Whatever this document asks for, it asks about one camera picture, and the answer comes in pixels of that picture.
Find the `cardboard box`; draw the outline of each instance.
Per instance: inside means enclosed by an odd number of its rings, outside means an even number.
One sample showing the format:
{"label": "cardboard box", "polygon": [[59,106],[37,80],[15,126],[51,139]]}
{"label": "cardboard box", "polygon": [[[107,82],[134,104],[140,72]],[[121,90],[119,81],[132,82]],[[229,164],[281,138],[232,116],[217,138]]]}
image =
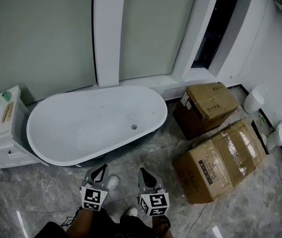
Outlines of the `cardboard box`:
{"label": "cardboard box", "polygon": [[208,203],[237,186],[265,157],[252,126],[239,120],[173,163],[190,203]]}
{"label": "cardboard box", "polygon": [[173,115],[185,137],[190,140],[220,126],[239,103],[220,82],[186,88]]}

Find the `black pants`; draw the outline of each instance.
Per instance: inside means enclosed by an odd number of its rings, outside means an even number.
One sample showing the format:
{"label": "black pants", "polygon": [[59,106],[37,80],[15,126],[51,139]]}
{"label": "black pants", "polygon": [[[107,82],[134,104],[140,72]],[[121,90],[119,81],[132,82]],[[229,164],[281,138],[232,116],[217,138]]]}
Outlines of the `black pants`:
{"label": "black pants", "polygon": [[[68,238],[65,231],[56,223],[49,222],[35,238],[59,237]],[[152,228],[146,226],[142,220],[133,216],[122,216],[120,223],[114,223],[105,209],[94,212],[91,229],[87,238],[151,238]]]}

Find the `bathtub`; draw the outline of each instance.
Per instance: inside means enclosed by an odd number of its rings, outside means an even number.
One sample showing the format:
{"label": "bathtub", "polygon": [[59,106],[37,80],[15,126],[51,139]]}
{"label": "bathtub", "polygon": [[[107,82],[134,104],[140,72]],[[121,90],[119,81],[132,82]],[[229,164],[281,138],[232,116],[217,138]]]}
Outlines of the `bathtub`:
{"label": "bathtub", "polygon": [[57,166],[72,166],[128,144],[166,120],[167,107],[141,86],[84,90],[49,97],[27,122],[33,151]]}

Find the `shoe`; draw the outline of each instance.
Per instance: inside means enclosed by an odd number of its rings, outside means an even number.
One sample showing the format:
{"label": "shoe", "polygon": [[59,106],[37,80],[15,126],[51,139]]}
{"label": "shoe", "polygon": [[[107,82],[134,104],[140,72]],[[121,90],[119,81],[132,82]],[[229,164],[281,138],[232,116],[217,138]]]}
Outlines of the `shoe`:
{"label": "shoe", "polygon": [[116,175],[111,175],[108,178],[108,183],[106,187],[108,190],[115,190],[118,187],[119,182],[120,182],[119,177],[117,177]]}
{"label": "shoe", "polygon": [[136,207],[131,207],[127,210],[126,215],[136,217],[138,215],[138,209]]}

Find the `white bathroom cabinet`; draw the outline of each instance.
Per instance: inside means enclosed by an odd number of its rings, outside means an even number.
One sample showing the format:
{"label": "white bathroom cabinet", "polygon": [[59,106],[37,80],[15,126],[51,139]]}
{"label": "white bathroom cabinet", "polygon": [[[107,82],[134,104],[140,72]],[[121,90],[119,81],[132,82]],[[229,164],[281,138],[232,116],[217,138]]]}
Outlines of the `white bathroom cabinet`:
{"label": "white bathroom cabinet", "polygon": [[20,100],[20,89],[15,86],[8,90],[13,102],[11,120],[1,122],[8,102],[0,94],[0,171],[4,168],[24,166],[34,163],[48,165],[33,154],[26,137],[28,109]]}

